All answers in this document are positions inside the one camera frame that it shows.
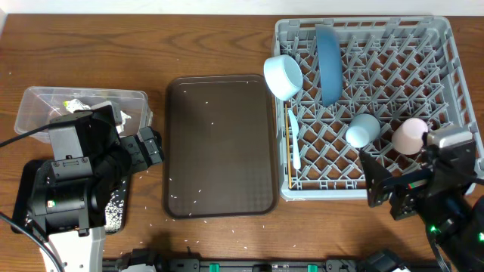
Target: clear plastic container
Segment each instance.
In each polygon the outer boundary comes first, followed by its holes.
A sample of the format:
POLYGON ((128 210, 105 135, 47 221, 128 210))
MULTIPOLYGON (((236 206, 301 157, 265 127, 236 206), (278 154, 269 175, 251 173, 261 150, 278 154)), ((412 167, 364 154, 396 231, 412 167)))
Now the clear plastic container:
MULTIPOLYGON (((151 125, 153 113, 148 106, 144 91, 110 90, 94 88, 30 87, 23 93, 15 121, 15 132, 23 134, 43 125, 51 119, 69 114, 64 101, 79 99, 93 106, 106 100, 119 104, 119 108, 131 119, 126 120, 121 137, 137 134, 140 128, 151 125)), ((32 135, 42 143, 50 143, 47 130, 32 135)))

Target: white cup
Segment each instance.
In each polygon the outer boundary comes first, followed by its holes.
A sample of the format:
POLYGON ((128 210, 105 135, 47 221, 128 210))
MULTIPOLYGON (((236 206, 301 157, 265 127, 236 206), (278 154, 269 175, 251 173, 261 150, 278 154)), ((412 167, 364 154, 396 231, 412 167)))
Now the white cup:
POLYGON ((281 100, 289 100, 303 87, 301 68, 287 55, 265 60, 264 77, 272 94, 281 100))
POLYGON ((380 123, 367 113, 355 116, 346 131, 345 138, 348 144, 356 148, 364 147, 374 141, 380 133, 380 123))

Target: plastic tray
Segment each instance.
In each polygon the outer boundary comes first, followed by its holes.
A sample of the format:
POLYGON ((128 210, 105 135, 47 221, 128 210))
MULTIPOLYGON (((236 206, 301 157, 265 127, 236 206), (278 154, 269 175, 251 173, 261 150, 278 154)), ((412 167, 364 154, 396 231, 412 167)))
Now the plastic tray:
MULTIPOLYGON (((143 91, 110 90, 95 88, 30 87, 23 93, 15 121, 15 132, 23 134, 47 125, 55 117, 69 114, 64 101, 74 98, 92 106, 110 100, 131 119, 126 120, 121 137, 137 134, 140 128, 151 124, 153 113, 148 106, 148 96, 143 91)), ((32 135, 42 143, 50 143, 47 131, 32 135)))
POLYGON ((302 163, 300 170, 292 168, 291 189, 284 103, 276 98, 279 176, 286 200, 366 198, 358 151, 344 138, 348 124, 360 113, 375 115, 381 126, 379 139, 364 150, 394 175, 420 167, 420 155, 404 156, 392 148, 392 133, 410 117, 425 120, 430 130, 449 124, 468 128, 479 153, 475 170, 484 175, 479 129, 450 23, 444 17, 279 20, 272 55, 280 54, 292 56, 304 74, 302 90, 290 99, 300 126, 302 163), (330 107, 321 103, 315 24, 332 26, 340 38, 344 90, 330 107))
POLYGON ((271 95, 261 76, 173 81, 166 107, 166 213, 183 219, 272 211, 278 203, 272 128, 271 95))

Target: cup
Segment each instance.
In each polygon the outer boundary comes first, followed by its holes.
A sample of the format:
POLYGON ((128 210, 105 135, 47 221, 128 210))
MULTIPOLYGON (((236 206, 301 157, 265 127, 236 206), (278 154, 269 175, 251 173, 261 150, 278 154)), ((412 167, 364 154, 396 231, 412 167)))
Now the cup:
POLYGON ((393 149, 404 155, 412 155, 419 152, 424 145, 422 135, 428 131, 429 128, 422 119, 410 118, 405 120, 393 133, 393 149))
POLYGON ((264 77, 272 94, 281 100, 289 100, 303 87, 303 72, 288 55, 265 60, 264 77))
POLYGON ((380 133, 380 123, 367 113, 355 116, 346 130, 345 138, 348 144, 360 148, 374 141, 380 133))

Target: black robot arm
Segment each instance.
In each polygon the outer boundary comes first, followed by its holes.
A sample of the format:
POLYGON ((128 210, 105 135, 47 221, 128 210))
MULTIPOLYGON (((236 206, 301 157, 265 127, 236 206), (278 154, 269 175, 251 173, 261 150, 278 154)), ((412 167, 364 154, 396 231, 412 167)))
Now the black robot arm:
POLYGON ((474 172, 476 142, 468 130, 454 126, 423 139, 422 169, 400 177, 360 152, 368 205, 389 200, 395 220, 419 215, 438 260, 442 257, 435 245, 459 271, 484 271, 484 198, 473 208, 464 199, 473 182, 482 183, 474 172))
POLYGON ((116 105, 101 106, 51 121, 66 125, 48 130, 54 161, 46 162, 36 175, 29 201, 39 237, 68 230, 86 236, 89 229, 104 226, 104 209, 121 177, 164 159, 157 132, 146 127, 140 129, 141 138, 120 138, 116 105))

